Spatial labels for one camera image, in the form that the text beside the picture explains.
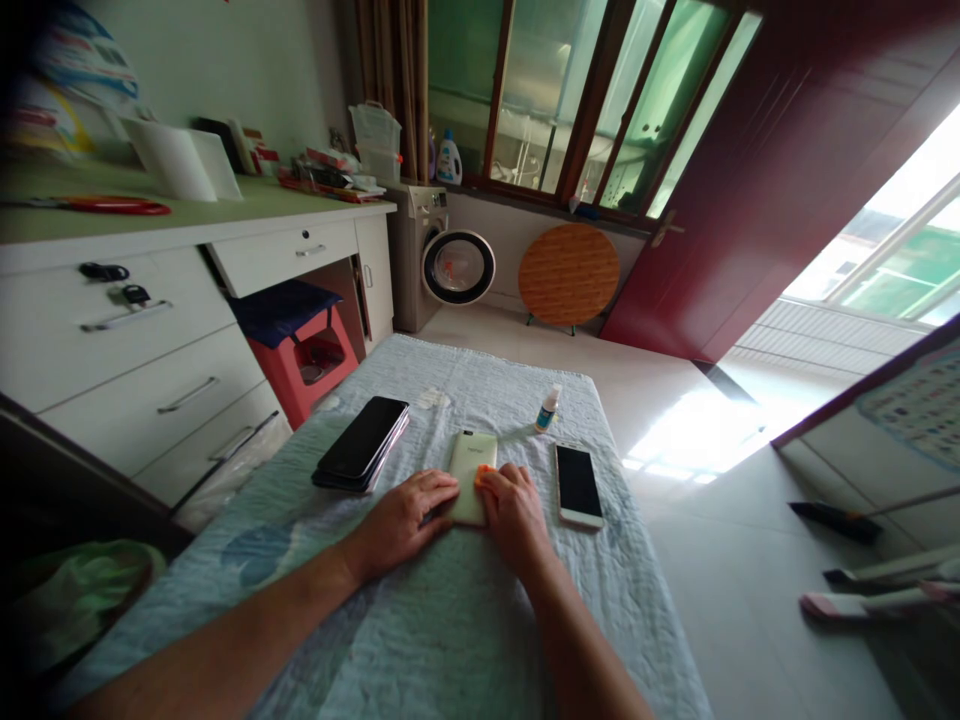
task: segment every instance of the tiled floor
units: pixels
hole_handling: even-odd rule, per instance
[[[593,378],[717,718],[901,717],[862,639],[800,615],[821,571],[874,558],[790,512],[803,494],[756,407],[689,362],[524,320],[444,308],[417,337]]]
[[[718,365],[763,408],[768,438],[793,427],[855,382],[741,357],[724,358]]]

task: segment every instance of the white cabinet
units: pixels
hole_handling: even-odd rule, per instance
[[[360,250],[360,284],[368,323],[364,345],[369,354],[377,343],[393,332],[390,246],[387,243],[387,221],[382,215],[357,218],[354,222]]]
[[[357,252],[352,220],[304,226],[208,245],[234,297],[303,275]]]
[[[271,413],[283,410],[266,380],[133,477],[173,507],[199,480],[248,439]]]
[[[0,392],[31,412],[236,322],[196,248],[96,259],[129,278],[100,282],[76,267],[0,278]],[[145,309],[123,301],[127,284],[150,294]]]
[[[132,477],[263,379],[230,325],[39,417]]]

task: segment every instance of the calendar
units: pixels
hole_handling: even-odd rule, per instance
[[[898,441],[960,472],[960,343],[865,393],[857,409]]]

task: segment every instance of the washing machine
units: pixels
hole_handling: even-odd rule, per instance
[[[416,333],[441,305],[483,297],[496,274],[493,250],[477,233],[450,228],[446,189],[378,182],[397,204],[387,215],[393,327]]]

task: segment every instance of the hand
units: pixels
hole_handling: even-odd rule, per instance
[[[490,535],[504,561],[526,586],[557,561],[530,471],[507,463],[500,472],[481,476],[480,491]]]
[[[344,561],[359,584],[380,577],[415,557],[453,521],[423,518],[460,494],[457,479],[441,470],[421,470],[381,498],[363,522],[340,541]]]

